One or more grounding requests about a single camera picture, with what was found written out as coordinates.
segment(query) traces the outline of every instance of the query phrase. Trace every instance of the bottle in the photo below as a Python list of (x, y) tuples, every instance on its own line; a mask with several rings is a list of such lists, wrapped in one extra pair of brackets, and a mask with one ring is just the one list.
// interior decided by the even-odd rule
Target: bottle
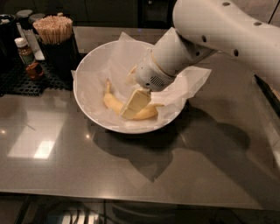
[(41, 65), (36, 61), (32, 49), (27, 45), (24, 38), (16, 38), (17, 51), (25, 64), (25, 71), (33, 81), (39, 80), (44, 72)]
[(17, 12), (17, 21), (19, 22), (17, 27), (22, 32), (22, 38), (28, 41), (28, 45), (32, 49), (36, 60), (44, 60), (45, 57), (40, 49), (36, 34), (32, 29), (31, 21), (34, 22), (36, 19), (40, 19), (44, 16), (45, 14), (33, 14), (32, 10), (20, 10)]

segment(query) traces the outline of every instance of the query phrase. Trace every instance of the countertop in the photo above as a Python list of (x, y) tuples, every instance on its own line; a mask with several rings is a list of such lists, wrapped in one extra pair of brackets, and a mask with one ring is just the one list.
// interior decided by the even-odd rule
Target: countertop
[(202, 89), (140, 135), (90, 121), (72, 91), (1, 97), (0, 192), (280, 210), (280, 122), (254, 74), (221, 52), (197, 66)]

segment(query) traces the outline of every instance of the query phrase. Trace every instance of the toothpick holder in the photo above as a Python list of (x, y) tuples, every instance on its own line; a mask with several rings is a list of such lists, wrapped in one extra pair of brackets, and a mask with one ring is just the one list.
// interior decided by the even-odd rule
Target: toothpick holder
[(71, 70), (76, 70), (81, 61), (74, 34), (63, 43), (46, 45), (41, 42), (41, 46), (46, 62), (56, 69), (60, 79), (72, 81)]

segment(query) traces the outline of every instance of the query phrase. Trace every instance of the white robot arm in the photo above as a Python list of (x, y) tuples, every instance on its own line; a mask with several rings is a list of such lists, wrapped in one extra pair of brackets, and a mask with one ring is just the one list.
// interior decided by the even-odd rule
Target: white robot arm
[(245, 63), (275, 89), (280, 89), (280, 29), (260, 22), (230, 0), (178, 0), (171, 28), (136, 65), (135, 91), (121, 115), (132, 118), (145, 107), (150, 92), (162, 91), (184, 68), (216, 51)]

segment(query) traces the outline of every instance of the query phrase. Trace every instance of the white paper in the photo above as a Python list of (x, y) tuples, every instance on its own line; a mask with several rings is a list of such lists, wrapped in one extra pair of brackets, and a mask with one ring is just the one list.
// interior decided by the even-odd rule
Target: white paper
[(102, 98), (106, 79), (112, 82), (112, 93), (126, 102), (136, 86), (126, 77), (152, 45), (136, 41), (125, 33), (119, 40), (96, 48), (79, 64), (74, 76), (74, 94), (83, 112), (94, 122), (122, 133), (144, 133), (170, 123), (180, 113), (186, 100), (205, 84), (211, 70), (190, 66), (164, 91), (151, 94), (151, 102), (164, 104), (158, 116), (142, 121), (129, 121), (107, 109)]

